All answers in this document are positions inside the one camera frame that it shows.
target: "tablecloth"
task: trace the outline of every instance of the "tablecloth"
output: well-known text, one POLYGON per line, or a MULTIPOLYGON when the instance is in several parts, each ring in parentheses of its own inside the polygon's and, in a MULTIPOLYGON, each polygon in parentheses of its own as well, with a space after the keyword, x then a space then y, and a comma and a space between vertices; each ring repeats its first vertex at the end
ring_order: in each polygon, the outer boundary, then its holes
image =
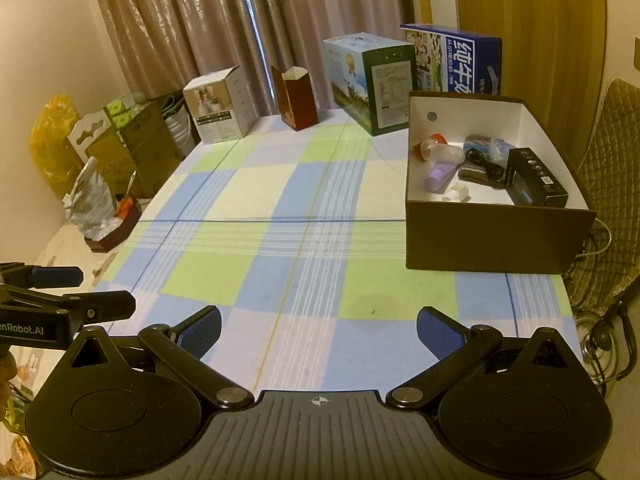
POLYGON ((215 304, 223 332, 203 361, 256 394, 384 396, 436 361, 415 333, 424 305, 506 336, 553 326, 578 353, 560 276, 408 270, 407 131, 321 119, 295 132, 262 118, 244 139, 196 147, 97 286, 138 302, 112 335, 215 304))

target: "white plastic bag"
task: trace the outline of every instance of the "white plastic bag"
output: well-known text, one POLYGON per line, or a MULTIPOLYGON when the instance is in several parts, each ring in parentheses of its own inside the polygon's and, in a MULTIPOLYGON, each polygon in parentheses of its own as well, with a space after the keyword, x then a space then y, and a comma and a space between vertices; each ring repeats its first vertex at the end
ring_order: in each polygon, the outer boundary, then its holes
POLYGON ((85 238, 98 241, 122 224, 109 186, 97 171, 98 161, 91 156, 76 179, 71 193, 65 195, 65 216, 85 238))

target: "triangular cutout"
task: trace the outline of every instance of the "triangular cutout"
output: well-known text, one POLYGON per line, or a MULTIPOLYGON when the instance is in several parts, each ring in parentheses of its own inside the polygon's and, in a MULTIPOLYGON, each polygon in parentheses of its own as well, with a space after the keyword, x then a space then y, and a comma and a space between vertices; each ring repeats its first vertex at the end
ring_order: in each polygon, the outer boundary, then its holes
POLYGON ((88 338, 78 355, 71 363, 72 368, 82 368, 85 366, 103 365, 107 362, 107 356, 104 354, 100 342, 95 338, 88 338))
POLYGON ((551 339, 546 339, 538 348, 533 364, 538 366, 550 366, 552 368, 568 368, 566 362, 560 355, 556 343, 551 339))

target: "green box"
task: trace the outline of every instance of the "green box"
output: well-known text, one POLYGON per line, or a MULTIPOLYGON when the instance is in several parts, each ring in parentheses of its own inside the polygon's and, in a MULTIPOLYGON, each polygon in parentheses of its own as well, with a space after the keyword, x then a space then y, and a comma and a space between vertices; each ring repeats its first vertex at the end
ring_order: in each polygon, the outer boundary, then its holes
POLYGON ((417 87, 411 43, 362 32, 322 42, 335 103, 371 135, 409 127, 409 92, 417 87))

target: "yellow line on tablecloth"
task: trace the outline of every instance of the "yellow line on tablecloth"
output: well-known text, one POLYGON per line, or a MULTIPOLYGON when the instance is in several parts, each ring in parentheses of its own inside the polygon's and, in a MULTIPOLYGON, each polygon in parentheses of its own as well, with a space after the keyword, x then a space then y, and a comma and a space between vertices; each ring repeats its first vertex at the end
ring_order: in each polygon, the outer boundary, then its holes
POLYGON ((282 311, 284 310, 284 303, 287 299, 287 296, 289 295, 289 288, 291 287, 291 282, 293 280, 293 275, 295 273, 296 270, 296 263, 298 262, 298 258, 300 257, 300 253, 302 252, 302 247, 305 243, 305 239, 306 239, 306 232, 309 229, 309 224, 310 219, 309 217, 311 216, 311 212, 314 209, 314 206, 316 205, 316 200, 318 199, 318 195, 320 194, 320 189, 322 188, 322 183, 324 182, 324 177, 326 176, 327 171, 329 170, 329 165, 333 162, 333 158, 334 155, 336 153, 336 151, 338 150, 338 146, 340 145, 340 140, 342 139, 342 135, 344 134, 344 130, 347 126, 350 126, 350 124, 344 123, 342 126, 342 131, 340 132, 340 136, 338 137, 337 142, 335 143, 335 148, 334 148, 334 152, 331 154, 331 157, 329 158, 329 161, 327 162, 327 164, 324 166, 324 171, 322 172, 322 178, 320 179, 320 182, 318 183, 318 188, 316 189, 316 193, 314 194, 314 199, 311 203, 310 209, 309 209, 309 213, 307 216, 307 220, 306 220, 306 225, 305 225, 305 231, 302 233, 302 240, 300 240, 300 245, 298 246, 298 250, 296 251, 296 256, 293 259, 293 264, 291 266, 291 271, 289 273, 289 277, 287 278, 287 285, 285 286, 285 290, 282 294, 282 299, 280 300, 280 306, 278 307, 278 315, 276 317, 276 322, 273 324, 273 329, 271 330, 271 335, 269 336, 269 341, 267 343, 267 348, 264 351, 264 355, 262 356, 262 361, 260 362, 260 367, 258 368, 258 375, 255 378, 255 383, 254 383, 254 387, 252 388, 252 392, 256 392, 256 388, 258 387, 258 384, 260 383, 260 378, 262 378, 262 370, 264 368, 265 363, 267 362, 267 356, 269 355, 269 351, 271 350, 271 345, 273 343, 273 339, 275 338, 276 335, 276 330, 278 329, 278 324, 280 323, 280 317, 282 316, 282 311))

